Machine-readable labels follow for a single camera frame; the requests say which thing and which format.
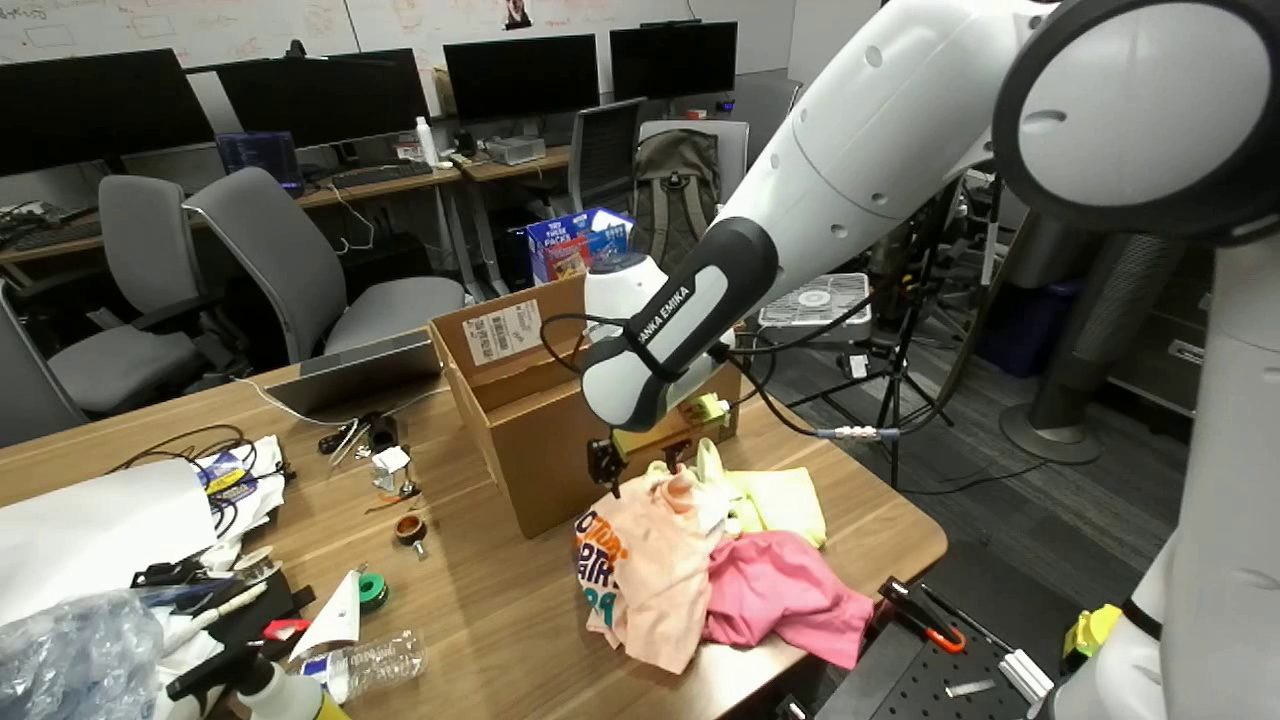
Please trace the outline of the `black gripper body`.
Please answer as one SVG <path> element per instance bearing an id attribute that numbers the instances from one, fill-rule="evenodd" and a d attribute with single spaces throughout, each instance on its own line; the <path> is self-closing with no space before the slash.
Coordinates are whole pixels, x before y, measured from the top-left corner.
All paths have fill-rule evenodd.
<path id="1" fill-rule="evenodd" d="M 676 464 L 694 447 L 694 426 L 650 426 L 650 430 L 625 430 L 611 426 L 606 435 L 588 439 L 588 477 L 600 487 L 621 487 L 633 464 L 663 461 Z"/>

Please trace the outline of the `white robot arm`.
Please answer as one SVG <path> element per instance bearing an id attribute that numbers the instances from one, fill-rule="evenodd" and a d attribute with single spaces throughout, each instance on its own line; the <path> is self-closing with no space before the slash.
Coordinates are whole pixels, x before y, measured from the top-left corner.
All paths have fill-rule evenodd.
<path id="1" fill-rule="evenodd" d="M 1030 212 L 1210 252 L 1173 536 L 1051 720 L 1280 720 L 1280 0 L 889 0 L 578 389 L 649 426 L 751 307 L 861 257 L 977 156 Z"/>

